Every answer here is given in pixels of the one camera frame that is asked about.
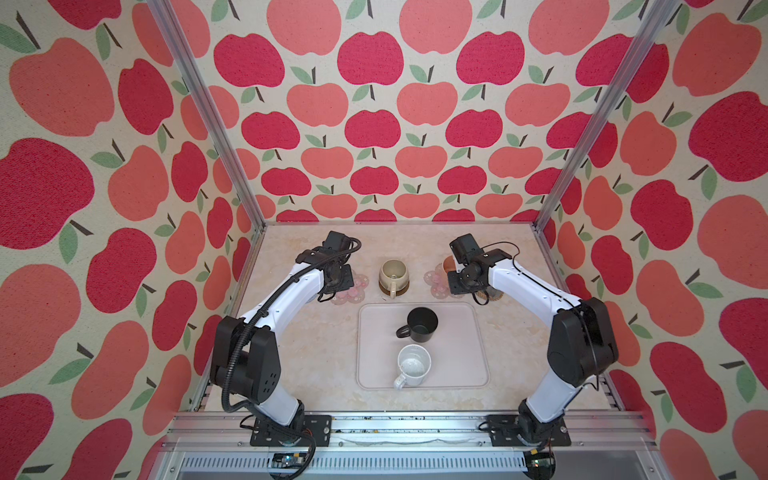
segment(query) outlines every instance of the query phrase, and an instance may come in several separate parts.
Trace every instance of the metal bar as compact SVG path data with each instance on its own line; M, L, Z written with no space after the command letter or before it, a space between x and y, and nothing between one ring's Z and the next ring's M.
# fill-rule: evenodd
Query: metal bar
M558 181L555 182L551 192L545 199L544 205L541 207L538 217L534 222L536 230L544 229L554 209L560 203L560 199L563 197L568 185L571 184L571 181L576 176L576 170L578 170L579 165L587 157L589 150L592 149L592 145L603 131L603 127L608 122L608 116L621 100L621 96L624 95L627 86L629 86L630 81L632 81L645 56L650 51L650 47L653 46L654 39L664 27L677 3L677 0L656 0L648 9L647 16L640 25L637 35L632 40L627 54L619 64L619 68L616 70L611 83L604 88L603 96L598 102L598 107L592 114L589 123L587 123L587 127L584 129L584 133L581 134L576 147L568 155Z
M211 140L219 152L224 169L227 171L230 179L232 179L232 185L234 185L235 191L238 197L240 197L243 208L248 213L248 217L250 217L253 224L257 226L257 229L259 231L263 230L265 224L264 216L261 213L259 204L256 202L253 191L251 191L245 170L240 164L237 153L227 136L214 98L210 95L203 77L197 69L197 62L194 55L192 55L192 50L187 43L184 31L174 12L173 6L170 4L170 0L147 0L147 4L171 54L174 56L174 60L177 62L182 78L187 83L190 95L192 95Z

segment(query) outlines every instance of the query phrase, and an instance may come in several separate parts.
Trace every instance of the black cable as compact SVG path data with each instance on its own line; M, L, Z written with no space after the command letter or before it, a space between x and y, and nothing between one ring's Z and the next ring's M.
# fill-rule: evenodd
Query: black cable
M335 260L340 257L344 257L346 255L351 255L352 253L355 253L357 250L360 250L360 247L362 246L362 243L360 240L357 240L356 238L349 237L349 240L356 243L356 245L352 248L349 248L347 250L342 250L338 253L334 253L333 255L329 255L326 258L322 259L318 263L315 263L314 265L309 265L305 268L302 268L298 272L294 273L288 279L283 282L282 285L277 287L277 290L274 291L272 295L268 299L266 299L266 302L259 308L255 315L253 315L253 318L250 319L250 321L245 325L245 328L243 329L243 332L240 334L240 337L238 337L237 342L235 343L234 351L232 352L232 355L230 356L230 361L227 364L227 374L224 376L224 381L221 384L221 406L223 410L227 413L236 412L239 409L242 409L243 407L247 407L250 403L250 400L242 400L234 405L230 404L230 387L232 386L232 377L234 375L235 367L237 366L237 361L240 359L240 354L243 352L243 347L246 343L248 343L251 339L251 336L253 335L253 330L256 328L257 322L269 315L270 307L273 303L280 297L280 295L285 292L289 286L291 286L293 283L296 283L301 279L302 276L306 275L308 272L311 272L312 270L318 268L319 266L322 266L326 263L331 262L332 260Z

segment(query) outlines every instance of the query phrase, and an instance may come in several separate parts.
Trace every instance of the wall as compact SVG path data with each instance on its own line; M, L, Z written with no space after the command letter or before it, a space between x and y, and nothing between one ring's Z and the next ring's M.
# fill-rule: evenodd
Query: wall
M146 478L250 222L145 3L8 0L0 23L0 478Z
M271 222L533 220L646 9L194 1L211 20L198 66L239 102L223 121ZM608 129L595 161L616 143Z
M669 51L661 89L613 112L618 151L554 215L554 258L608 305L611 378L677 480L768 478L768 4L745 5L682 4L650 53Z

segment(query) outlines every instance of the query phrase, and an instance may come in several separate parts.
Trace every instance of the black mug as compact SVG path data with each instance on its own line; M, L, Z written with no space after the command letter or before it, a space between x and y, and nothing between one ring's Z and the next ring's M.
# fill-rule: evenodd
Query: black mug
M408 314L408 325L397 329L399 339L410 336L414 342L424 343L437 330L437 315L425 306L418 306Z

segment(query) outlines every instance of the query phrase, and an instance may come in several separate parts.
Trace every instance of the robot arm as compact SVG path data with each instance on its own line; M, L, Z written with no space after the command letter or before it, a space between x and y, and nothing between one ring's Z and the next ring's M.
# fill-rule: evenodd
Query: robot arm
M489 286L531 310L550 327L549 370L518 407L520 440L539 445L549 438L565 407L589 379L618 359L611 320L598 299L586 301L546 283L503 250L480 248L471 234L451 242L457 271L448 275L451 293L476 293Z
M301 401L290 395L280 381L280 356L277 343L293 317L308 302L324 294L335 294L354 286L349 255L360 248L357 239L330 232L321 247L305 250L296 265L275 290L255 308L236 319L227 316L216 331L210 380L224 386L233 356L237 363L231 373L230 393L246 397L249 409L257 409L280 425L294 430L303 424ZM252 325L249 352L237 352L237 341Z

